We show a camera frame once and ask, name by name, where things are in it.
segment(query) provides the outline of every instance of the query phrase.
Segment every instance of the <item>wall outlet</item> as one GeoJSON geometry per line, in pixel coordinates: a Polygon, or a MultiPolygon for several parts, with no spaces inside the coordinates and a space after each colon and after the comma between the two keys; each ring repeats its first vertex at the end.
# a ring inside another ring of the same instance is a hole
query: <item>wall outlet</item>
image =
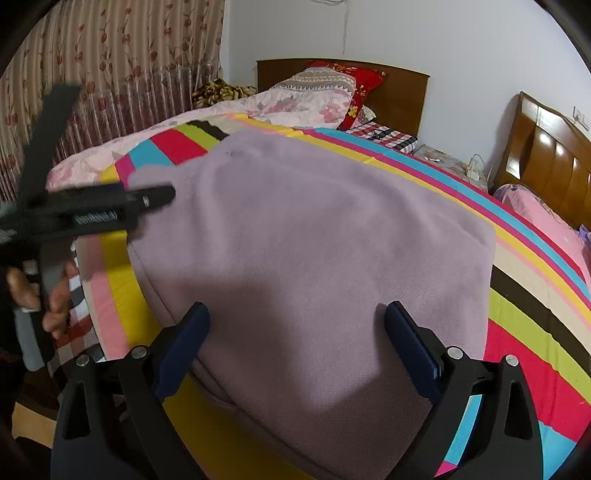
{"type": "Polygon", "coordinates": [[[587,124],[585,115],[580,110],[578,110],[576,106],[573,109],[573,118],[574,121],[580,124],[587,132],[589,131],[589,126],[587,124]]]}

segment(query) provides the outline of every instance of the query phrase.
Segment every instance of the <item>pink pillow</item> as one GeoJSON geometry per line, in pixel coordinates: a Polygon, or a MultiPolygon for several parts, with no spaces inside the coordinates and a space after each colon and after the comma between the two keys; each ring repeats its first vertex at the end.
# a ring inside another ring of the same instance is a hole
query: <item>pink pillow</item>
{"type": "Polygon", "coordinates": [[[580,268],[587,288],[591,289],[591,251],[577,232],[526,188],[511,186],[495,197],[560,247],[580,268]]]}

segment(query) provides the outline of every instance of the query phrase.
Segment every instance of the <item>wooden headboard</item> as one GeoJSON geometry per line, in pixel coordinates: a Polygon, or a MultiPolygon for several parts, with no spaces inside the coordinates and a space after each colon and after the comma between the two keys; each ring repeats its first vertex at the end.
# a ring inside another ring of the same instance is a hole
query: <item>wooden headboard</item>
{"type": "Polygon", "coordinates": [[[333,59],[278,59],[257,62],[258,91],[264,92],[276,83],[303,72],[313,60],[326,60],[342,65],[379,70],[386,73],[382,85],[373,90],[365,104],[377,115],[376,121],[386,127],[416,137],[421,124],[429,75],[378,63],[333,59]]]}
{"type": "Polygon", "coordinates": [[[591,141],[524,92],[493,188],[507,183],[528,187],[572,227],[591,229],[591,141]]]}

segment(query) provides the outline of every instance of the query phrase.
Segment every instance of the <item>blue stripe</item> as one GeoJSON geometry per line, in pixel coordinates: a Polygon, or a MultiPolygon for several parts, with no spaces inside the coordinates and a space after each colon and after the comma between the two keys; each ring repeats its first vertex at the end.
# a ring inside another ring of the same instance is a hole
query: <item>blue stripe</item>
{"type": "Polygon", "coordinates": [[[129,151],[129,156],[136,170],[145,165],[162,165],[165,167],[174,165],[151,140],[144,140],[137,147],[132,148],[129,151]]]}
{"type": "Polygon", "coordinates": [[[542,240],[535,232],[530,230],[526,227],[523,223],[521,223],[517,218],[512,216],[510,213],[506,212],[503,208],[496,205],[494,202],[486,198],[484,195],[481,195],[474,190],[472,190],[467,185],[445,175],[443,172],[436,170],[435,168],[430,167],[429,165],[425,165],[418,160],[413,160],[406,155],[402,155],[401,153],[392,150],[391,148],[383,147],[376,143],[370,142],[363,138],[356,137],[354,135],[341,132],[338,130],[330,130],[327,128],[317,128],[315,129],[318,133],[326,135],[327,137],[336,138],[338,140],[348,142],[353,145],[357,145],[358,147],[362,147],[366,150],[371,150],[375,153],[382,154],[392,160],[395,160],[403,165],[413,168],[425,175],[428,175],[432,179],[435,179],[448,187],[452,188],[453,190],[461,193],[462,195],[466,196],[470,200],[478,203],[479,205],[483,206],[485,209],[496,215],[498,218],[504,220],[507,224],[511,225],[515,228],[518,232],[522,233],[527,239],[529,239],[534,245],[539,247],[542,252],[548,255],[562,271],[574,282],[574,284],[579,288],[579,290],[587,297],[587,299],[591,300],[591,295],[589,294],[589,289],[585,282],[576,274],[576,272],[572,269],[568,263],[562,259],[562,257],[555,252],[555,250],[549,246],[544,240],[542,240]]]}
{"type": "Polygon", "coordinates": [[[564,437],[552,427],[548,427],[542,422],[539,424],[544,454],[544,480],[548,480],[573,451],[575,442],[564,437]]]}
{"type": "MultiPolygon", "coordinates": [[[[447,451],[445,457],[446,462],[451,463],[452,465],[458,465],[460,463],[466,445],[468,444],[470,434],[472,433],[472,427],[476,421],[481,400],[481,395],[470,397],[462,422],[460,423],[456,436],[453,439],[452,445],[447,451]]],[[[540,421],[538,424],[540,425],[540,435],[542,437],[544,480],[548,480],[554,475],[560,465],[564,463],[570,452],[573,451],[575,442],[540,421]]]]}
{"type": "Polygon", "coordinates": [[[482,395],[473,395],[470,397],[468,405],[466,405],[466,411],[462,417],[462,422],[460,423],[452,445],[449,447],[447,455],[445,456],[446,462],[449,462],[452,465],[458,465],[460,463],[462,454],[466,449],[466,445],[468,445],[468,439],[472,433],[472,427],[476,421],[476,415],[478,415],[478,408],[480,408],[481,400],[482,395]]]}

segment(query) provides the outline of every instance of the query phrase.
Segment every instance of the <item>checkered blanket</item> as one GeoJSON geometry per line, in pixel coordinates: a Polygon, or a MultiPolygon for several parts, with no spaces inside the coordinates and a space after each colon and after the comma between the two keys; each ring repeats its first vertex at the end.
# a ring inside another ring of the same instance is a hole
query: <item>checkered blanket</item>
{"type": "MultiPolygon", "coordinates": [[[[78,266],[75,244],[72,244],[72,251],[74,252],[74,263],[78,266]]],[[[69,328],[56,341],[56,354],[47,364],[49,373],[60,390],[63,390],[67,383],[67,377],[69,376],[67,370],[71,368],[70,365],[66,365],[69,360],[77,357],[85,350],[95,361],[101,361],[105,358],[90,319],[80,275],[75,275],[69,280],[70,291],[72,292],[69,328]]]]}
{"type": "Polygon", "coordinates": [[[411,154],[417,148],[418,143],[418,139],[415,137],[403,134],[376,122],[368,122],[359,127],[352,128],[351,130],[347,130],[347,133],[406,154],[411,154]]]}

